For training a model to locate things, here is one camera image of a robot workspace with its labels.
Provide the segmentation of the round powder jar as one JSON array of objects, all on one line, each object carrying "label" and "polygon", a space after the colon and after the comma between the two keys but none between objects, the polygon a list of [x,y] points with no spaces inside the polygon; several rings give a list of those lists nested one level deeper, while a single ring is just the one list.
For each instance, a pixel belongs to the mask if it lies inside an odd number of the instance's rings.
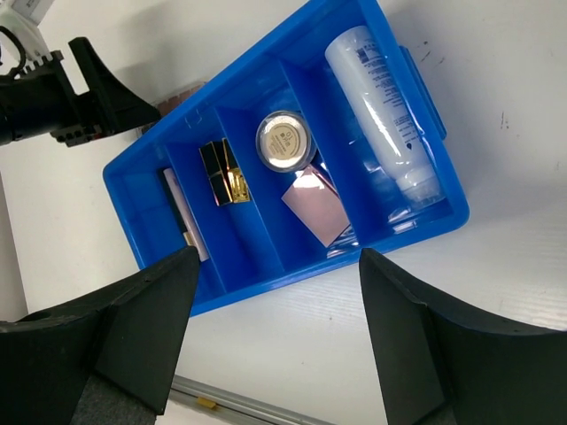
[{"label": "round powder jar", "polygon": [[262,163],[277,173],[297,172],[316,154],[310,128],[297,112],[275,111],[256,131],[256,150]]}]

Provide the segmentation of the pink long tube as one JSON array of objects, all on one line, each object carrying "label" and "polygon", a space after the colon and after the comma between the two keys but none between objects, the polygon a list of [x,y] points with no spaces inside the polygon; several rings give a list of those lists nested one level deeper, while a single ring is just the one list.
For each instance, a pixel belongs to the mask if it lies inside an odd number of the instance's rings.
[{"label": "pink long tube", "polygon": [[166,168],[164,172],[169,187],[173,193],[173,197],[177,204],[180,214],[183,217],[185,226],[187,227],[193,246],[198,250],[199,259],[204,262],[209,260],[209,254],[203,241],[198,225],[194,219],[192,211],[186,202],[181,185],[177,180],[176,174],[172,168]]}]

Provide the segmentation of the black gold mascara pencil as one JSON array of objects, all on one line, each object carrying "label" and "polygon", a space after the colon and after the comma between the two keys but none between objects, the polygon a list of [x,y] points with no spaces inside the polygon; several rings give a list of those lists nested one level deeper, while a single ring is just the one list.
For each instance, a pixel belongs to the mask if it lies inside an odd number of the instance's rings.
[{"label": "black gold mascara pencil", "polygon": [[172,191],[169,187],[169,184],[167,182],[167,179],[166,179],[164,172],[165,172],[165,168],[160,169],[158,171],[158,177],[159,177],[160,184],[161,184],[161,186],[162,186],[162,188],[165,192],[165,197],[166,197],[167,202],[169,204],[169,207],[172,211],[172,214],[174,215],[176,225],[179,228],[179,231],[183,235],[183,239],[185,240],[186,244],[188,244],[189,246],[193,246],[193,242],[190,238],[189,231],[184,224],[183,217],[179,212],[179,209],[177,207],[177,204],[176,204],[175,199],[173,197],[173,193],[172,193]]}]

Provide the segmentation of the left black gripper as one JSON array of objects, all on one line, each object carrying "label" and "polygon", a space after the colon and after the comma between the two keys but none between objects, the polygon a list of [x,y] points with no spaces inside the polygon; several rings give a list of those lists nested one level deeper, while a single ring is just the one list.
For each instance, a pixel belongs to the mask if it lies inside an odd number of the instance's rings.
[{"label": "left black gripper", "polygon": [[48,134],[68,147],[117,135],[157,122],[159,110],[120,82],[85,37],[69,46],[88,90],[72,94],[65,117],[58,53],[49,50],[39,25],[51,1],[3,1],[1,40],[16,65],[1,74],[1,144]]}]

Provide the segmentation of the white lotion bottle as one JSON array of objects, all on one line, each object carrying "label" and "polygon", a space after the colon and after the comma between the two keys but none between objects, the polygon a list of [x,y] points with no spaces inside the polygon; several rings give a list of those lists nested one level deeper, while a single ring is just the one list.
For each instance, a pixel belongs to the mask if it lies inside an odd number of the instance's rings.
[{"label": "white lotion bottle", "polygon": [[325,58],[385,174],[415,208],[445,198],[416,124],[369,29],[352,27]]}]

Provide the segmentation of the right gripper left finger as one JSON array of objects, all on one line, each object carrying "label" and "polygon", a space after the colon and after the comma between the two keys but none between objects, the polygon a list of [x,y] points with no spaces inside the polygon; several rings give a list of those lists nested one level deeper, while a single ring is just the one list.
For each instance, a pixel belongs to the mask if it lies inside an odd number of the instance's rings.
[{"label": "right gripper left finger", "polygon": [[185,247],[118,282],[1,325],[4,424],[153,424],[198,286]]}]

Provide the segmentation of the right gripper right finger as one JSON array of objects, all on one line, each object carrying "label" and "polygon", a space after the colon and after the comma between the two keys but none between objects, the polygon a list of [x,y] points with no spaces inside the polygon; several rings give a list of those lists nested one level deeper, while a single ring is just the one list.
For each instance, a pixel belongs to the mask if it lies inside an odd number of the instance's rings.
[{"label": "right gripper right finger", "polygon": [[565,423],[564,332],[465,303],[371,249],[359,271],[389,423]]}]

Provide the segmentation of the black gold lipstick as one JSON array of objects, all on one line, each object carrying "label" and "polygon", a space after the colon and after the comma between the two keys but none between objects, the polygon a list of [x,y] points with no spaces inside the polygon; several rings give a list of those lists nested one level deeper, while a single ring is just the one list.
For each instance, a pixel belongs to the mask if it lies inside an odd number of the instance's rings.
[{"label": "black gold lipstick", "polygon": [[232,202],[235,204],[249,202],[251,196],[245,177],[236,161],[234,153],[230,148],[227,138],[221,140],[224,160],[228,176],[229,189]]},{"label": "black gold lipstick", "polygon": [[211,141],[199,148],[207,178],[218,206],[232,203],[232,195],[226,175],[226,165],[221,161],[221,142]]}]

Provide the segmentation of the pink square compact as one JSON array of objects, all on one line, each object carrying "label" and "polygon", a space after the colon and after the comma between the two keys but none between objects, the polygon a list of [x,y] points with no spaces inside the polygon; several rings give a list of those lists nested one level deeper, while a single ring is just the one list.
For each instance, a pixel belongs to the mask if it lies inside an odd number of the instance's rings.
[{"label": "pink square compact", "polygon": [[313,166],[299,171],[282,200],[325,248],[350,226],[338,193]]}]

